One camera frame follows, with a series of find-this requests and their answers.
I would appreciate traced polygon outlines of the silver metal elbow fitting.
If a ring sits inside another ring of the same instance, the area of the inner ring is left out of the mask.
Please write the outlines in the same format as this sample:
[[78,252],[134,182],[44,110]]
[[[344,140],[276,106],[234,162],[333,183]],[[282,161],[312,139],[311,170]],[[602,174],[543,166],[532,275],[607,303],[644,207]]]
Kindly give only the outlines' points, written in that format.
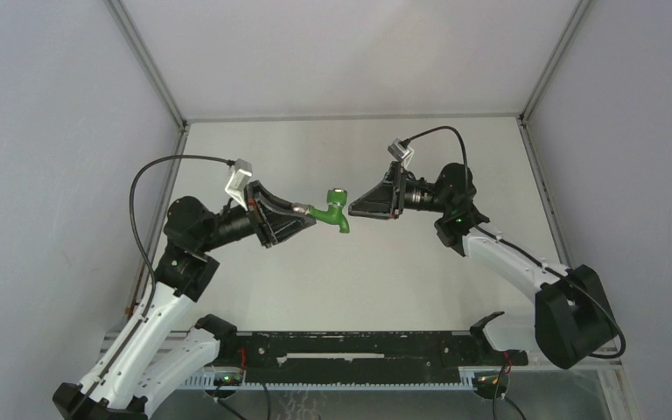
[[291,211],[296,214],[302,214],[303,216],[312,216],[312,206],[304,203],[292,203]]

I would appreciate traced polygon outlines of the green water faucet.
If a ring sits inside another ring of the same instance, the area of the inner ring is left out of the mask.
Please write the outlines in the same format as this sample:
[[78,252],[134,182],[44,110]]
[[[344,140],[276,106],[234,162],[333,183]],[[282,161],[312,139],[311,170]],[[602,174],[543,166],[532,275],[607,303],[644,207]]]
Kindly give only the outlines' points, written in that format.
[[349,234],[350,226],[344,214],[344,206],[347,203],[347,191],[333,188],[326,193],[326,210],[319,210],[312,205],[308,206],[308,214],[325,224],[337,226],[341,234]]

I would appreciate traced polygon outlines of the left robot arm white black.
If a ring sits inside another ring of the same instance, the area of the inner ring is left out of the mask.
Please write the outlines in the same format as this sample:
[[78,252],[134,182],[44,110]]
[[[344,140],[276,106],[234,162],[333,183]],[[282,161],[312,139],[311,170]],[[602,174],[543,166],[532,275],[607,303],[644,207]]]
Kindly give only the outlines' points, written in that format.
[[79,383],[64,382],[52,400],[65,419],[149,419],[193,372],[226,365],[239,351],[234,325],[206,316],[161,359],[158,349],[175,323],[199,301],[220,267],[208,253],[254,235],[265,248],[316,224],[309,206],[280,199],[254,181],[243,202],[209,211],[198,199],[168,209],[167,244],[140,307]]

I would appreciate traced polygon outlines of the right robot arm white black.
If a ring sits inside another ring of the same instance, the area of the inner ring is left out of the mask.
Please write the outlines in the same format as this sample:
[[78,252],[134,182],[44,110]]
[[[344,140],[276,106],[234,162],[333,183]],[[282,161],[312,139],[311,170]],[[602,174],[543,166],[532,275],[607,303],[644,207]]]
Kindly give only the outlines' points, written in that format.
[[505,351],[539,351],[563,369],[587,357],[604,359],[600,348],[621,330],[598,273],[584,264],[572,269],[547,262],[513,243],[473,204],[476,192],[463,164],[447,164],[428,182],[393,162],[348,212],[380,220],[396,220],[406,210],[439,213],[434,228],[445,247],[490,269],[531,302],[530,315],[498,311],[472,326],[476,361],[495,363]]

